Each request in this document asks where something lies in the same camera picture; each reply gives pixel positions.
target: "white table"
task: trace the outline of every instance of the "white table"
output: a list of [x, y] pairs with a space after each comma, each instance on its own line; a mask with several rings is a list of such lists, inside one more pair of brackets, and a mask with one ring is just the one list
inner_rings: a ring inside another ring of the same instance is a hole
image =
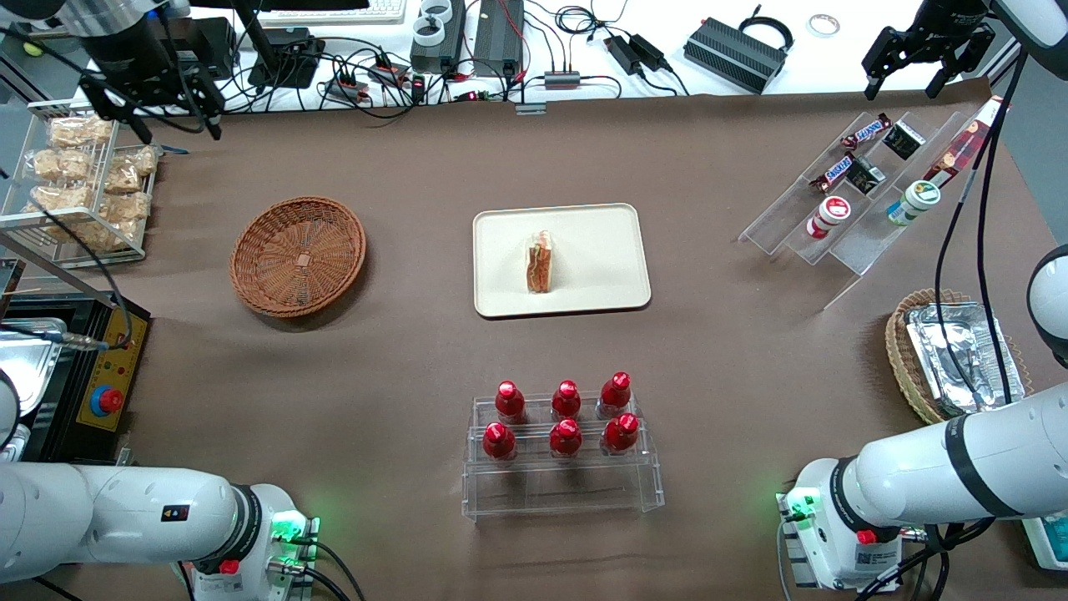
[[[567, 5], [566, 0], [546, 0], [541, 4], [547, 9], [555, 10]], [[796, 94], [796, 93], [823, 93], [823, 92], [857, 92], [862, 91], [867, 85], [867, 79], [861, 67], [861, 59], [870, 48], [873, 42], [885, 26], [893, 26], [897, 29], [905, 29], [911, 25], [920, 0], [904, 0], [900, 2], [874, 2], [865, 0], [761, 0], [761, 15], [774, 17], [790, 28], [796, 39], [794, 48], [790, 50], [786, 64], [768, 85], [765, 94]], [[317, 36], [347, 36], [367, 39], [368, 42], [381, 45], [386, 50], [396, 52], [407, 59], [411, 48], [411, 23], [415, 20], [419, 12], [419, 0], [408, 0], [408, 15], [404, 23], [400, 25], [376, 25], [376, 26], [349, 26], [349, 27], [313, 27], [312, 32]], [[716, 94], [734, 95], [749, 94], [748, 91], [728, 82], [727, 80], [704, 69], [695, 63], [690, 62], [682, 54], [682, 47], [687, 38], [700, 26], [705, 17], [713, 17], [723, 22], [736, 25], [749, 17], [756, 2], [697, 2], [692, 0], [630, 0], [623, 14], [623, 17], [614, 26], [627, 30], [631, 33], [639, 33], [646, 39], [660, 48], [675, 67], [678, 75], [686, 82], [691, 94]], [[618, 14], [623, 0], [595, 0], [597, 16], [602, 19], [612, 19]], [[534, 14], [550, 27], [553, 26], [552, 15], [538, 9], [534, 4], [527, 3], [528, 12]], [[842, 23], [842, 30], [830, 38], [821, 38], [810, 33], [805, 27], [808, 17], [816, 13], [833, 15]], [[231, 11], [193, 9], [193, 17], [206, 16], [232, 16]], [[469, 44], [473, 47], [474, 35], [477, 29], [477, 4], [474, 4], [467, 16], [466, 32]], [[240, 22], [235, 26], [240, 34]], [[551, 32], [548, 32], [550, 43], [554, 45], [553, 52], [556, 54], [557, 68], [562, 62], [560, 44]], [[747, 33], [768, 43], [774, 47], [782, 45], [782, 37], [770, 27], [754, 26], [747, 29]], [[524, 31], [529, 47], [531, 48], [531, 65], [528, 77], [540, 75], [548, 70], [549, 51], [546, 48], [541, 34], [533, 29], [527, 28]], [[646, 85], [637, 76], [627, 77], [618, 64], [606, 50], [601, 39], [604, 37], [603, 31], [598, 31], [593, 43], [586, 44], [586, 35], [578, 35], [571, 43], [574, 58], [569, 59], [572, 67], [582, 75], [609, 75], [618, 79], [623, 84], [624, 97], [643, 97], [669, 94], [655, 90]], [[564, 44], [568, 44], [570, 35], [561, 32]], [[327, 41], [326, 51], [331, 53], [345, 54], [363, 47], [364, 45], [346, 41]], [[251, 66], [255, 62], [255, 52], [246, 37], [240, 50], [241, 67]], [[461, 65], [461, 70], [470, 72], [471, 63]], [[927, 86], [934, 73], [938, 70], [937, 64], [917, 64], [905, 68], [891, 75], [883, 90], [917, 90]], [[320, 61], [316, 81], [328, 81], [332, 77], [332, 69], [329, 61]], [[359, 76], [366, 80], [366, 73]], [[648, 78], [658, 85], [666, 85], [678, 89], [677, 82], [665, 70], [649, 73]], [[528, 101], [546, 101], [575, 98], [603, 98], [615, 95], [615, 84], [611, 81], [601, 80], [603, 84], [583, 84], [577, 90], [570, 91], [547, 91], [543, 86], [531, 84], [527, 90]], [[244, 76], [238, 79], [242, 86], [248, 86], [244, 82]], [[481, 78], [462, 83], [451, 83], [450, 91], [453, 95], [470, 90], [488, 90], [499, 92], [500, 83], [496, 78]], [[436, 88], [429, 94], [430, 101], [436, 101], [438, 91]], [[381, 90], [378, 85], [371, 89], [375, 106], [381, 104]], [[229, 83], [223, 89], [226, 97], [237, 94], [235, 83]], [[319, 106], [320, 96], [315, 89], [300, 92], [304, 106], [315, 109]], [[519, 99], [519, 94], [513, 94], [513, 99]], [[247, 104], [242, 96], [227, 104], [227, 108], [235, 108]], [[257, 102], [252, 110], [263, 111], [266, 109], [266, 99]], [[341, 105], [327, 102], [327, 107], [342, 108]], [[278, 90], [270, 99], [270, 111], [278, 110], [300, 110], [297, 98], [297, 91], [292, 89]]]

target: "clear acrylic rack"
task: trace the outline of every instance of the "clear acrylic rack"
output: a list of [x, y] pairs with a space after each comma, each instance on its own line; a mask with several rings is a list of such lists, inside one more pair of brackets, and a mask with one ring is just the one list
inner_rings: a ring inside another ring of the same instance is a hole
[[[861, 113], [834, 138], [827, 149], [816, 157], [797, 180], [738, 236], [739, 241], [748, 239], [767, 254], [774, 255], [789, 250], [810, 265], [815, 265], [830, 254], [848, 267], [853, 272], [852, 278], [835, 294], [827, 307], [855, 285], [879, 256], [908, 228], [891, 223], [886, 218], [886, 208], [901, 196], [902, 191], [911, 183], [923, 178], [930, 164], [945, 152], [953, 138], [968, 123], [968, 117], [963, 113], [955, 112], [940, 127], [933, 127], [917, 115], [906, 112], [895, 122], [904, 122], [927, 140], [908, 159], [902, 159], [883, 143], [886, 131], [853, 151], [854, 156], [867, 158], [886, 175], [883, 181], [867, 193], [855, 188], [845, 176], [836, 180], [826, 193], [810, 186], [810, 181], [822, 175], [845, 156], [848, 148], [842, 145], [842, 138], [874, 121], [876, 115], [868, 112]], [[845, 222], [833, 227], [826, 237], [817, 239], [805, 231], [805, 222], [828, 195], [845, 197], [849, 201], [852, 211]]]
[[518, 456], [496, 461], [483, 452], [486, 426], [498, 422], [493, 397], [474, 399], [464, 460], [464, 515], [472, 520], [489, 516], [569, 513], [610, 509], [651, 511], [664, 505], [660, 460], [648, 424], [631, 394], [627, 411], [641, 420], [638, 443], [622, 456], [600, 450], [608, 421], [597, 420], [597, 392], [582, 392], [578, 422], [582, 448], [570, 459], [556, 459], [549, 449], [554, 423], [551, 395], [527, 397], [528, 423], [509, 426]]

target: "white tray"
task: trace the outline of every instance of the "white tray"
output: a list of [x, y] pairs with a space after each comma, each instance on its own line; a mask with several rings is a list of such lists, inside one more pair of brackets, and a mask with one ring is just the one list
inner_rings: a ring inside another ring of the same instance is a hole
[[[475, 216], [474, 309], [484, 318], [642, 307], [653, 297], [638, 210], [625, 203]], [[552, 234], [552, 288], [527, 290], [527, 248]]]

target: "yellow control panel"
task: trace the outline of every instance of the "yellow control panel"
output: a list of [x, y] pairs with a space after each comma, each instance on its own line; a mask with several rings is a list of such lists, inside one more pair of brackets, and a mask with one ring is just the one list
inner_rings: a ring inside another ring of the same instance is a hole
[[[148, 322], [135, 316], [130, 344], [125, 349], [115, 349], [98, 353], [93, 365], [93, 374], [78, 408], [76, 422], [83, 426], [99, 428], [114, 432], [119, 428], [119, 418], [126, 409], [126, 396], [129, 394], [134, 373], [141, 359], [144, 335], [148, 331]], [[126, 332], [126, 323], [122, 312], [112, 312], [104, 341], [110, 345], [119, 342]]]

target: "wicker basket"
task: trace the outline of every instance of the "wicker basket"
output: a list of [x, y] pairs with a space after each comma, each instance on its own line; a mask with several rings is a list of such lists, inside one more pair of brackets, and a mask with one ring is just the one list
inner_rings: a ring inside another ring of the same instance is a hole
[[[964, 303], [969, 299], [968, 296], [952, 289], [942, 290], [943, 303]], [[927, 379], [924, 377], [923, 368], [920, 366], [916, 353], [912, 349], [912, 341], [909, 338], [909, 333], [905, 329], [905, 314], [912, 309], [929, 305], [933, 302], [933, 288], [928, 287], [927, 289], [913, 291], [901, 300], [886, 321], [886, 355], [890, 358], [890, 365], [894, 370], [897, 386], [901, 390], [901, 394], [905, 395], [905, 399], [909, 401], [912, 411], [916, 412], [927, 424], [945, 422], [949, 416], [939, 410], [938, 404], [936, 404], [927, 388]], [[1020, 350], [1012, 344], [1012, 341], [1008, 336], [1005, 336], [1005, 345], [1012, 354], [1012, 361], [1016, 362], [1017, 371], [1020, 373], [1020, 381], [1023, 382], [1024, 391], [1027, 396], [1033, 395], [1035, 391], [1031, 386], [1031, 375], [1027, 374], [1027, 368], [1023, 365], [1023, 358], [1020, 354]]]
[[274, 318], [314, 314], [356, 281], [367, 252], [360, 220], [328, 197], [280, 202], [237, 238], [230, 281], [241, 302]]

